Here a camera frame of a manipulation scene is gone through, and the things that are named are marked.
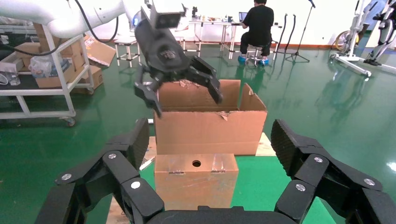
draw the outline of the tripod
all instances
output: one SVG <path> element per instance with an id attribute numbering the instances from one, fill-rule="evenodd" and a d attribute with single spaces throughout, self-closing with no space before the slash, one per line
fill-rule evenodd
<path id="1" fill-rule="evenodd" d="M 292 53 L 289 57 L 287 57 L 286 61 L 295 62 L 295 63 L 309 63 L 310 62 L 310 60 L 308 60 L 305 57 L 301 56 L 298 51 L 300 50 L 301 42 L 303 41 L 305 30 L 307 29 L 307 25 L 308 25 L 309 18 L 311 16 L 312 8 L 313 8 L 313 6 L 311 6 L 310 13 L 308 14 L 307 22 L 305 24 L 303 35 L 301 36 L 300 44 L 298 45 L 297 51 L 295 53 Z M 296 62 L 297 57 L 300 57 L 300 58 L 304 59 L 305 61 L 304 62 Z"/>

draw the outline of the caster wheel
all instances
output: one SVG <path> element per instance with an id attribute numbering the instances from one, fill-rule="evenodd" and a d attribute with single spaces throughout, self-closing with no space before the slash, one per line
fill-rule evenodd
<path id="1" fill-rule="evenodd" d="M 73 118 L 67 119 L 66 121 L 68 127 L 73 127 L 76 124 L 76 120 Z"/>
<path id="2" fill-rule="evenodd" d="M 95 92 L 95 90 L 93 88 L 88 88 L 88 94 L 89 95 L 92 96 L 94 94 L 94 92 Z"/>

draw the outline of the metal cart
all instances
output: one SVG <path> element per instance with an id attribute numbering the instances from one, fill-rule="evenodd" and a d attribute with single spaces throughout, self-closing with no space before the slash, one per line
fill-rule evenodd
<path id="1" fill-rule="evenodd" d="M 46 26 L 43 26 L 45 36 L 48 41 L 49 48 L 55 49 L 54 40 L 52 39 L 52 34 Z M 76 41 L 80 41 L 81 47 L 83 49 L 83 55 L 85 59 L 84 69 L 80 74 L 77 75 L 76 79 L 71 83 L 66 83 L 62 67 L 58 58 L 58 53 L 61 52 L 66 47 L 70 46 Z M 30 75 L 19 75 L 21 84 L 17 86 L 0 86 L 0 97 L 1 96 L 16 96 L 18 102 L 21 106 L 22 112 L 0 112 L 0 119 L 22 119 L 22 118 L 60 118 L 67 121 L 68 126 L 75 125 L 76 111 L 74 110 L 73 103 L 70 98 L 70 92 L 73 88 L 87 88 L 91 93 L 93 93 L 93 78 L 92 72 L 89 66 L 88 56 L 85 49 L 85 42 L 82 35 L 71 38 L 65 43 L 61 44 L 59 48 L 52 53 L 52 58 L 54 59 L 55 67 L 58 72 L 60 83 L 62 87 L 51 88 L 51 89 L 40 89 L 35 82 L 35 79 Z M 78 83 L 81 77 L 88 71 L 90 83 L 80 84 Z M 49 111 L 49 112 L 31 112 L 25 102 L 24 96 L 53 96 L 53 95 L 63 95 L 66 99 L 66 104 L 68 107 L 67 111 Z"/>

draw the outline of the open cardboard box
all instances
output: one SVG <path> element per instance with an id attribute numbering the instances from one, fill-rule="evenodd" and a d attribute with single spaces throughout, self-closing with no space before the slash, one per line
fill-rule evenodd
<path id="1" fill-rule="evenodd" d="M 267 108 L 240 80 L 220 80 L 223 102 L 188 81 L 164 83 L 158 91 L 163 115 L 154 114 L 157 154 L 255 155 Z"/>

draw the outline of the plastic bag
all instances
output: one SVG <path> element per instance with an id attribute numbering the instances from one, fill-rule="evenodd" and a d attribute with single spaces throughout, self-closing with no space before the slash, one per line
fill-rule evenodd
<path id="1" fill-rule="evenodd" d="M 52 68 L 52 56 L 34 56 L 30 59 L 29 70 L 35 78 L 50 77 Z"/>

